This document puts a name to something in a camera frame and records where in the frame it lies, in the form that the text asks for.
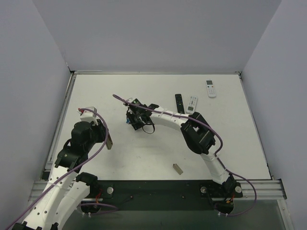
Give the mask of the beige white remote control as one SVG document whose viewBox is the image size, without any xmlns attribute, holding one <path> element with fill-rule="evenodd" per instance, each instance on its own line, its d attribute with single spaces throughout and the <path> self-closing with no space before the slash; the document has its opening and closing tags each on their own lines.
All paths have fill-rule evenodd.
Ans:
<svg viewBox="0 0 307 230">
<path fill-rule="evenodd" d="M 113 141 L 112 141 L 110 134 L 108 134 L 108 136 L 106 137 L 106 148 L 108 150 L 111 150 L 112 147 L 113 147 Z"/>
</svg>

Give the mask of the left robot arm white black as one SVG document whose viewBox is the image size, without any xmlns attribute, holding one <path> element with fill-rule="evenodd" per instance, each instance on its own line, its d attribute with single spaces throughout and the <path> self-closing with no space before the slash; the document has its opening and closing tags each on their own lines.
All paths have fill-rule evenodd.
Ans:
<svg viewBox="0 0 307 230">
<path fill-rule="evenodd" d="M 83 118 L 74 125 L 45 189 L 23 213 L 23 222 L 15 221 L 12 230 L 60 230 L 86 196 L 98 193 L 97 176 L 80 172 L 93 159 L 88 154 L 97 143 L 112 147 L 104 119 Z"/>
</svg>

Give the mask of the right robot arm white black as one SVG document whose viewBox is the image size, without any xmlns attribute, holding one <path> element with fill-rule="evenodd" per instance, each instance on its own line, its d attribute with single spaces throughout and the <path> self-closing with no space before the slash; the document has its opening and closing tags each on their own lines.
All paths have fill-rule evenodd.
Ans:
<svg viewBox="0 0 307 230">
<path fill-rule="evenodd" d="M 227 171 L 217 154 L 210 151 L 210 148 L 216 144 L 216 135 L 200 113 L 194 112 L 191 115 L 172 113 L 156 104 L 146 106 L 137 101 L 124 105 L 127 107 L 127 123 L 134 130 L 144 131 L 146 126 L 151 126 L 155 132 L 155 127 L 160 125 L 180 132 L 187 147 L 200 155 L 205 162 L 221 196 L 229 199 L 243 196 L 240 184 Z"/>
</svg>

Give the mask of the beige battery cover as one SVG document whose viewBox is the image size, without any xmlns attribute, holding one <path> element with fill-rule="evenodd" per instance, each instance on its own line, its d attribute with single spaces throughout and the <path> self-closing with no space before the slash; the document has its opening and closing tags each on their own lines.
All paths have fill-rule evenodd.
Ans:
<svg viewBox="0 0 307 230">
<path fill-rule="evenodd" d="M 179 174 L 181 175 L 183 173 L 182 169 L 176 164 L 173 164 L 173 169 Z"/>
</svg>

